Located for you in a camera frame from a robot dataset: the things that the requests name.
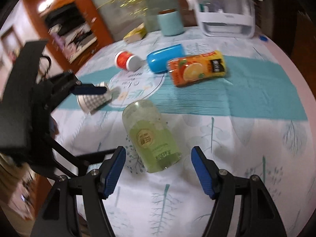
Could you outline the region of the blue plastic cup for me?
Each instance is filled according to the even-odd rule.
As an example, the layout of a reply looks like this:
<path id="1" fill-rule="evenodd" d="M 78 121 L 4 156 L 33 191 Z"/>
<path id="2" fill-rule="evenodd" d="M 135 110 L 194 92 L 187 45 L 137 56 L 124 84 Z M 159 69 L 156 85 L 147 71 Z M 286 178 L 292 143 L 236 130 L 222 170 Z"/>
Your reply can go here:
<path id="1" fill-rule="evenodd" d="M 185 51 L 181 44 L 172 45 L 150 53 L 147 56 L 147 64 L 155 74 L 166 73 L 168 71 L 167 63 L 170 60 L 184 56 Z"/>

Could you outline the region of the blue bottle cap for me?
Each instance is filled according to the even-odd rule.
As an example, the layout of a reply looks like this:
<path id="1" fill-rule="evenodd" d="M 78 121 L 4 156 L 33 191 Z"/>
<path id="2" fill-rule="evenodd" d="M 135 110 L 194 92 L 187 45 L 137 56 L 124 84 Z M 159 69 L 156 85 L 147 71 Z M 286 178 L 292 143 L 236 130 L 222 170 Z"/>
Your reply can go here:
<path id="1" fill-rule="evenodd" d="M 260 36 L 259 36 L 259 39 L 260 39 L 261 41 L 264 41 L 264 42 L 267 42 L 267 41 L 268 41 L 268 38 L 265 37 L 265 36 L 263 36 L 263 35 L 260 35 Z"/>

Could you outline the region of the light teal ceramic canister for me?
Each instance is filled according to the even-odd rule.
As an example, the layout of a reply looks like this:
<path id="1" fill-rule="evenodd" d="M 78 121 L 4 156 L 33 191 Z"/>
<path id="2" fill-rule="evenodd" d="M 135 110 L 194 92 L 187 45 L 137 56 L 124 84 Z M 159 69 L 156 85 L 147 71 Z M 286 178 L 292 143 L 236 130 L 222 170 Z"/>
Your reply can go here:
<path id="1" fill-rule="evenodd" d="M 176 36 L 184 33 L 181 15 L 176 9 L 160 11 L 157 20 L 164 36 Z"/>

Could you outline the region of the yellow tissue box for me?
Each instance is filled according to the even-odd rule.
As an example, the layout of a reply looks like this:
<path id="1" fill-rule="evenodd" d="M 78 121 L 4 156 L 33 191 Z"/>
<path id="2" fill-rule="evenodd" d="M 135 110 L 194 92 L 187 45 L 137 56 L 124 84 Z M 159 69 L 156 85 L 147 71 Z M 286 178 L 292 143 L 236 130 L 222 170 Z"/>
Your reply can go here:
<path id="1" fill-rule="evenodd" d="M 130 44 L 142 40 L 146 35 L 147 30 L 145 24 L 142 23 L 138 27 L 134 28 L 132 31 L 127 33 L 127 35 L 123 37 L 123 40 L 127 44 Z"/>

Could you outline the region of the red white paper cup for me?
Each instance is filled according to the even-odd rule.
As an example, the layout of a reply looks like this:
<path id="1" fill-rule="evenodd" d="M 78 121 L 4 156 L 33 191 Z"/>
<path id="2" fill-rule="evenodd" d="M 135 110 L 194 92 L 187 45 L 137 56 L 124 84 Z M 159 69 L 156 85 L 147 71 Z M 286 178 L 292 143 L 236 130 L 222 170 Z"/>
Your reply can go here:
<path id="1" fill-rule="evenodd" d="M 122 70 L 135 72 L 141 68 L 142 60 L 139 56 L 122 50 L 114 57 L 115 65 Z"/>

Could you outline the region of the white desktop organiser appliance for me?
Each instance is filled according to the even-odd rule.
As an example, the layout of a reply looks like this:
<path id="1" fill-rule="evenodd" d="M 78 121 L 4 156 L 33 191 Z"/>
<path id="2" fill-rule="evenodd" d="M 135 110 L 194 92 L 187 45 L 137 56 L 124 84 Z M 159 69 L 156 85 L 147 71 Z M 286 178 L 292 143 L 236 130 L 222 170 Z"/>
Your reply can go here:
<path id="1" fill-rule="evenodd" d="M 249 39 L 256 27 L 253 0 L 190 0 L 206 36 Z"/>

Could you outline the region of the green clear plastic cup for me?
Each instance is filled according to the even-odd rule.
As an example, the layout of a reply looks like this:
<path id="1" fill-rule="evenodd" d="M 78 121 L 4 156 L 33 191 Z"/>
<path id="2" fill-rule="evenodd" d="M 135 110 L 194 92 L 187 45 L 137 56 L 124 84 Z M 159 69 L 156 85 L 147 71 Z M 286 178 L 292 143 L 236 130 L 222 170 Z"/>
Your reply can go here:
<path id="1" fill-rule="evenodd" d="M 181 159 L 179 147 L 153 102 L 139 100 L 129 104 L 122 121 L 148 173 L 165 170 Z"/>

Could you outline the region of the leaf patterned tablecloth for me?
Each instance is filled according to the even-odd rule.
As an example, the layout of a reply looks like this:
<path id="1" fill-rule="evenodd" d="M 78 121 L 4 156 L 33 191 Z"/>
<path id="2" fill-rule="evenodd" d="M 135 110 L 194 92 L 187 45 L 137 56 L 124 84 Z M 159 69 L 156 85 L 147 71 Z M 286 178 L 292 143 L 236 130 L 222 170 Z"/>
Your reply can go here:
<path id="1" fill-rule="evenodd" d="M 188 55 L 219 50 L 228 72 L 182 88 L 148 66 L 118 69 L 114 56 L 141 58 L 181 44 Z M 205 195 L 191 163 L 199 146 L 219 168 L 240 177 L 258 175 L 282 217 L 288 236 L 302 232 L 315 210 L 315 98 L 295 64 L 271 40 L 208 38 L 196 28 L 165 37 L 122 41 L 101 49 L 78 72 L 83 82 L 107 82 L 113 101 L 86 114 L 75 96 L 54 112 L 58 142 L 74 155 L 118 146 L 125 167 L 106 213 L 116 236 L 201 236 L 214 201 Z M 148 173 L 123 126 L 122 113 L 137 100 L 152 101 L 175 138 L 181 160 Z"/>

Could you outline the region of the orange juice bottle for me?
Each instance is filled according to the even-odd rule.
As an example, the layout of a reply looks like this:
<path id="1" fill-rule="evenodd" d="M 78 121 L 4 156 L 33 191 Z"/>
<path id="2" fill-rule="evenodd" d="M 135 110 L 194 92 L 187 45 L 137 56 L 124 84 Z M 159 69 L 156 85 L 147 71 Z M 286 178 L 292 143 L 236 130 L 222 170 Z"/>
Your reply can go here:
<path id="1" fill-rule="evenodd" d="M 218 50 L 171 59 L 167 62 L 167 69 L 177 87 L 204 79 L 223 77 L 227 72 L 223 55 Z"/>

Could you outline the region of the brown wooden cabinet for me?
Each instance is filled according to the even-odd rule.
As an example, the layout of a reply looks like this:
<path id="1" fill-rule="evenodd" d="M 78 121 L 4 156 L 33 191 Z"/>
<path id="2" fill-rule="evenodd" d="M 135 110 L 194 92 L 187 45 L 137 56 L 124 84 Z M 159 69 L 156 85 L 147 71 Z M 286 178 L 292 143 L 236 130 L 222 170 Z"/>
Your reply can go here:
<path id="1" fill-rule="evenodd" d="M 74 72 L 114 39 L 92 0 L 23 0 L 47 49 L 64 70 Z"/>

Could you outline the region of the grey checked paper cup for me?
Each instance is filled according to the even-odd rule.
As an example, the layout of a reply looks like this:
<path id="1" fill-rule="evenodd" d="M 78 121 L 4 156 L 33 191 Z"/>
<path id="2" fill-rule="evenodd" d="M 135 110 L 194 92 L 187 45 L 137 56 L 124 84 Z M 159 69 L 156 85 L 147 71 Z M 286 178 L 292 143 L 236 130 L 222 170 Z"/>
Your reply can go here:
<path id="1" fill-rule="evenodd" d="M 91 113 L 112 100 L 112 93 L 106 82 L 101 82 L 96 87 L 105 87 L 107 91 L 98 95 L 77 95 L 77 102 L 84 113 Z"/>

